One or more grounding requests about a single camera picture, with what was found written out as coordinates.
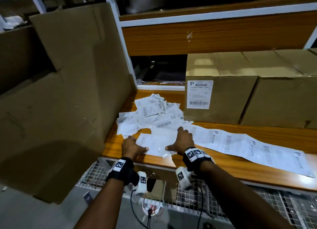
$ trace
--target wooden desk surface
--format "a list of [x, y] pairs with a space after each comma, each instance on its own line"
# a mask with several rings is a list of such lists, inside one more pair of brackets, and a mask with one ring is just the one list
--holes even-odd
[[[121, 112], [135, 111], [136, 106], [133, 103], [134, 100], [149, 96], [152, 93], [160, 94], [162, 97], [165, 97], [168, 102], [180, 103], [180, 109], [183, 110], [184, 91], [138, 90], [136, 93], [134, 92], [129, 96], [123, 105]], [[216, 123], [194, 123], [194, 125], [199, 125], [204, 128], [222, 129], [232, 133], [245, 133], [262, 142], [302, 150], [307, 153], [306, 156], [311, 170], [315, 175], [317, 175], [317, 130], [278, 127], [250, 127]], [[149, 129], [142, 129], [134, 136], [137, 138], [140, 133], [150, 134], [151, 131]], [[123, 142], [123, 137], [122, 135], [116, 134], [117, 125], [114, 123], [107, 136], [105, 150], [102, 153], [102, 156], [114, 159], [119, 159], [121, 157], [121, 144]], [[205, 151], [214, 158], [218, 166], [241, 180], [317, 192], [317, 179], [259, 165], [241, 157], [226, 155], [209, 149], [205, 149]], [[171, 158], [141, 155], [136, 162], [172, 169], [184, 166], [182, 157], [179, 155], [173, 155]]]

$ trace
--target floor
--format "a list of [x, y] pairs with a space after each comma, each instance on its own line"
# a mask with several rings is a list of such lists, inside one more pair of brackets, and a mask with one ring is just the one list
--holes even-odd
[[[83, 195], [84, 188], [74, 187], [61, 205], [47, 204], [11, 188], [0, 192], [0, 228], [23, 229], [71, 229], [87, 208]], [[97, 192], [90, 192], [94, 198]], [[141, 205], [134, 204], [134, 210], [140, 220], [144, 213]], [[176, 211], [165, 210], [160, 218], [152, 220], [152, 229], [197, 228], [198, 216]], [[202, 219], [200, 228], [205, 222], [212, 223], [216, 229], [234, 229], [231, 225]], [[120, 229], [143, 228], [134, 218], [130, 201], [123, 198], [117, 227]]]

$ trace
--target cable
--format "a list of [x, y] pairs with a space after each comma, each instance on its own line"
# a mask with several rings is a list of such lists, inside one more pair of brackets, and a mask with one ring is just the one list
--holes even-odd
[[202, 190], [200, 184], [197, 183], [197, 185], [198, 185], [199, 188], [200, 188], [200, 191], [201, 191], [201, 199], [202, 199], [201, 208], [200, 208], [200, 215], [199, 215], [198, 224], [197, 224], [197, 229], [199, 229], [200, 219], [201, 219], [201, 215], [203, 214], [203, 208], [204, 208], [204, 194], [203, 194], [203, 190]]
[[131, 204], [131, 209], [132, 209], [132, 212], [133, 212], [133, 215], [135, 216], [135, 218], [138, 220], [138, 222], [144, 226], [146, 229], [149, 229], [146, 225], [144, 225], [138, 218], [137, 218], [137, 215], [135, 214], [134, 210], [133, 210], [133, 206], [132, 206], [132, 194], [133, 192], [136, 191], [136, 190], [133, 190], [131, 191], [131, 196], [130, 196], [130, 204]]

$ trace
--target orange wooden panel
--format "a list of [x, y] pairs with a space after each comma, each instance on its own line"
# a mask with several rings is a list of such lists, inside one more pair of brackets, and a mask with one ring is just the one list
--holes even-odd
[[[152, 93], [159, 93], [162, 97], [165, 97], [168, 102], [180, 103], [180, 109], [184, 108], [184, 91], [138, 90], [136, 93], [134, 92], [129, 96], [121, 111], [135, 111], [136, 107], [133, 101], [135, 99], [149, 96]], [[255, 139], [266, 143], [294, 148], [302, 150], [306, 153], [310, 153], [307, 154], [307, 160], [312, 171], [315, 175], [317, 175], [317, 130], [277, 127], [250, 127], [215, 123], [194, 124], [205, 128], [222, 129], [232, 133], [246, 133]], [[138, 137], [140, 133], [151, 133], [151, 131], [149, 129], [142, 129], [134, 136]], [[102, 156], [114, 159], [119, 159], [121, 157], [121, 144], [123, 142], [123, 137], [122, 135], [116, 134], [117, 125], [114, 123], [107, 136], [105, 150]], [[217, 165], [241, 180], [317, 192], [317, 179], [259, 165], [243, 158], [225, 155], [217, 151], [209, 149], [205, 149], [205, 151], [214, 158]], [[179, 166], [184, 166], [182, 158], [179, 155], [173, 155], [169, 158], [141, 155], [136, 160], [136, 162], [173, 169]]]
[[244, 10], [252, 8], [262, 8], [271, 6], [281, 6], [288, 4], [300, 4], [300, 3], [314, 3], [317, 0], [256, 0], [252, 2], [244, 3], [232, 3], [232, 4], [221, 4], [203, 7], [192, 7], [185, 9], [174, 9], [174, 10], [159, 10], [150, 11], [133, 15], [122, 15], [119, 17], [120, 21], [135, 20], [135, 19], [149, 19], [149, 18], [160, 18], [169, 16], [179, 16], [179, 15], [192, 15], [192, 14], [202, 14], [210, 12], [220, 12], [220, 11], [232, 11], [232, 10]]
[[302, 49], [317, 11], [123, 27], [130, 56]]

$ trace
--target metal shelving unit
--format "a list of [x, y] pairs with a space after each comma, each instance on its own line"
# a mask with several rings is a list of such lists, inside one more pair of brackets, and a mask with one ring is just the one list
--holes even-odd
[[[82, 175], [76, 186], [100, 191], [105, 181], [106, 171], [101, 163], [96, 161]], [[317, 197], [262, 187], [250, 187], [295, 228], [317, 229]], [[140, 198], [139, 203], [141, 204], [144, 200], [145, 203], [148, 204], [199, 216], [202, 205], [202, 195], [204, 199], [202, 216], [208, 218], [209, 215], [212, 215], [214, 220], [230, 223], [208, 187], [202, 180], [198, 179], [195, 179], [194, 188], [188, 191], [183, 191], [177, 184], [176, 202], [174, 203], [143, 198]], [[130, 198], [130, 195], [124, 193], [123, 197]]]

